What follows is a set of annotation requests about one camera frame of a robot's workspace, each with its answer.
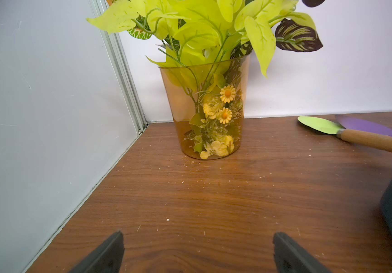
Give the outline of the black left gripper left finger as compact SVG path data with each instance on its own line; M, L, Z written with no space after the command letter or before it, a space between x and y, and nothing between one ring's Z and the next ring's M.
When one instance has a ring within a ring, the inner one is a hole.
M121 231L115 232L69 273L119 273L124 252L124 235Z

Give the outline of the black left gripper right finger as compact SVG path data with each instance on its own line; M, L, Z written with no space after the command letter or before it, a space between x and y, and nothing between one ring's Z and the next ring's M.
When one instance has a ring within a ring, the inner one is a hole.
M331 273L286 233L275 233L273 244L274 262L278 273Z

